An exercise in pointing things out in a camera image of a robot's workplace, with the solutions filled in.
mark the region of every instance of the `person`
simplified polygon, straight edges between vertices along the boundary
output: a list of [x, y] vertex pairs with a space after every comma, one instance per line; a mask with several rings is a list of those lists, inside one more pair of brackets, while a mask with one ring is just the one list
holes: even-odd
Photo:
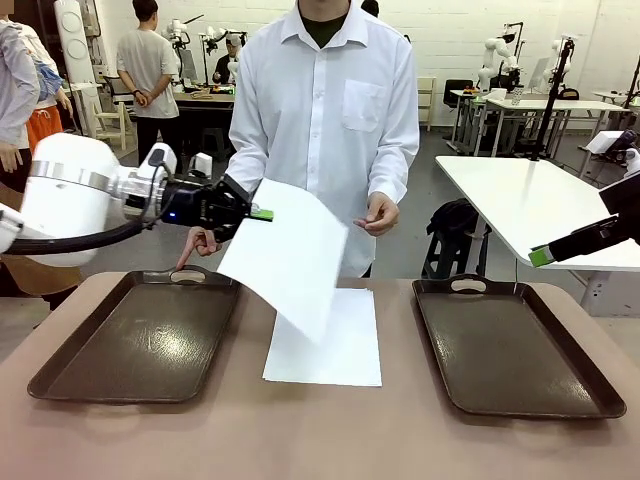
[[227, 36], [227, 54], [218, 60], [216, 72], [213, 74], [213, 82], [226, 85], [229, 83], [231, 72], [229, 71], [229, 62], [236, 61], [236, 55], [240, 49], [240, 37]]
[[[411, 45], [355, 2], [299, 0], [243, 49], [230, 138], [229, 176], [250, 192], [269, 178], [315, 195], [350, 225], [341, 275], [370, 275], [418, 152]], [[219, 245], [191, 229], [178, 268], [193, 250]]]
[[376, 0], [364, 0], [364, 2], [362, 2], [362, 9], [376, 18], [380, 15], [380, 5], [378, 5]]
[[[40, 37], [36, 31], [29, 25], [18, 23], [22, 28], [20, 32], [20, 38], [24, 42], [29, 54], [44, 63], [49, 67], [56, 75], [59, 75], [58, 66], [56, 62], [51, 58], [49, 52], [42, 44]], [[29, 118], [27, 123], [27, 134], [29, 137], [29, 148], [31, 153], [35, 152], [36, 145], [40, 140], [46, 138], [54, 133], [62, 133], [62, 119], [60, 112], [58, 111], [57, 102], [67, 113], [73, 117], [73, 106], [71, 100], [64, 93], [62, 87], [56, 92], [55, 95], [49, 96], [46, 100], [38, 103], [36, 109]]]
[[137, 30], [127, 33], [118, 43], [118, 75], [133, 93], [138, 116], [139, 163], [157, 142], [162, 140], [178, 157], [178, 173], [182, 162], [182, 127], [180, 112], [173, 97], [171, 78], [178, 74], [171, 43], [158, 35], [158, 4], [155, 0], [133, 0], [140, 21]]
[[[0, 9], [0, 203], [20, 210], [32, 155], [27, 121], [36, 108], [40, 85], [21, 28], [9, 21], [13, 9]], [[24, 257], [0, 256], [3, 283], [41, 296], [55, 310], [82, 281], [78, 269], [46, 267]]]

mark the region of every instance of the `white paper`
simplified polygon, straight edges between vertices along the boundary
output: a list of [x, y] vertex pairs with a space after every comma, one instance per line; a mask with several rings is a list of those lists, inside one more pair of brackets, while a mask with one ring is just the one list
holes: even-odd
[[218, 272], [246, 285], [312, 342], [325, 331], [348, 229], [312, 194], [263, 180], [254, 203], [273, 222], [247, 219]]
[[278, 315], [263, 378], [272, 382], [381, 387], [373, 292], [338, 289], [322, 341]]

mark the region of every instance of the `shirt collar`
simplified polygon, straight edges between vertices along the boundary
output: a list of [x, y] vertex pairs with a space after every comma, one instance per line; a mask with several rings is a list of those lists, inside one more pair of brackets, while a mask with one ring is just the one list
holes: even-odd
[[[284, 43], [286, 40], [296, 35], [302, 40], [305, 38], [310, 39], [310, 36], [302, 23], [302, 18], [300, 17], [298, 2], [296, 2], [293, 10], [291, 10], [285, 17], [280, 41]], [[364, 12], [356, 5], [355, 0], [351, 0], [351, 7], [349, 7], [349, 13], [344, 25], [336, 36], [329, 42], [327, 47], [341, 47], [346, 45], [349, 41], [361, 43], [365, 47], [369, 41], [369, 30], [367, 29]]]

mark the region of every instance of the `neck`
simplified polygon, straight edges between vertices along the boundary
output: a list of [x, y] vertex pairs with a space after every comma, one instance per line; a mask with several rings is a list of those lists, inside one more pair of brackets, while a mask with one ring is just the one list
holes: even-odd
[[298, 0], [300, 15], [314, 22], [328, 22], [349, 12], [349, 0]]
[[151, 22], [140, 22], [139, 30], [155, 30]]

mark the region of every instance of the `black stool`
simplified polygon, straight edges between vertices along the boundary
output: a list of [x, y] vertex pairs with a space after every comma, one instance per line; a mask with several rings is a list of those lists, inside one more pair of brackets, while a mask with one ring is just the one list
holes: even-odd
[[[480, 260], [476, 273], [485, 276], [487, 268], [487, 251], [489, 248], [489, 233], [491, 230], [487, 227], [487, 231], [482, 241], [480, 250]], [[469, 252], [471, 250], [471, 233], [451, 234], [442, 230], [436, 230], [433, 233], [433, 239], [427, 252], [427, 257], [422, 267], [422, 278], [429, 280], [446, 280], [451, 278], [453, 264], [457, 263], [456, 275], [465, 272], [467, 261], [469, 260]]]

